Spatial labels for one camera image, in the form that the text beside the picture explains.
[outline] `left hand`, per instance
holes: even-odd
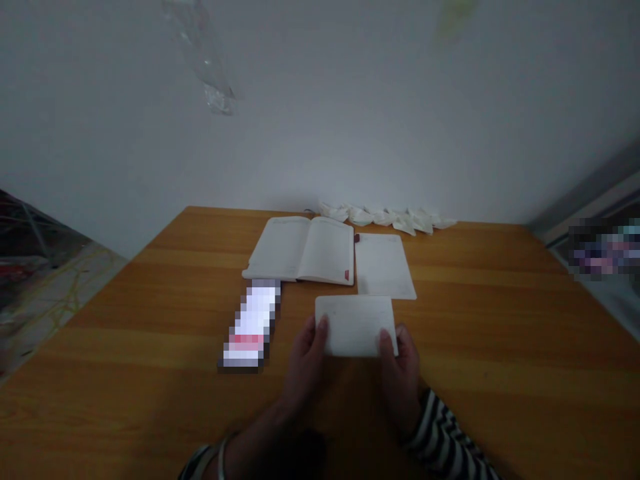
[[[281,397],[282,404],[292,413],[302,408],[320,380],[328,332],[328,318],[322,317],[316,328],[312,315],[293,341]]]

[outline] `right hand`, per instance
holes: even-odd
[[[422,413],[418,397],[420,355],[403,323],[395,328],[394,334],[398,341],[398,358],[393,356],[389,332],[380,331],[382,390],[393,422],[402,436],[408,437]]]

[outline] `open notebook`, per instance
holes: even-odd
[[[353,255],[353,227],[324,217],[275,217],[242,276],[353,285]]]

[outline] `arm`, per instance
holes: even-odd
[[[382,385],[403,446],[444,479],[499,479],[489,460],[462,432],[452,412],[431,389],[419,400],[420,357],[409,330],[398,325],[398,358],[391,338],[380,334]]]
[[[322,319],[315,328],[315,318],[309,317],[293,342],[289,369],[282,395],[248,428],[233,438],[227,438],[224,448],[224,477],[245,478],[254,472],[269,449],[280,438],[320,379],[328,322]],[[179,480],[218,479],[221,446],[207,446],[189,460]]]

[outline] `book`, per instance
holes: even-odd
[[[393,354],[398,355],[391,298],[376,295],[316,297],[315,321],[329,318],[325,353],[336,357],[380,356],[380,330],[389,332]]]
[[[325,217],[274,217],[262,231],[246,279],[353,285],[353,227]]]
[[[416,300],[400,235],[360,233],[355,244],[355,260],[359,294]]]

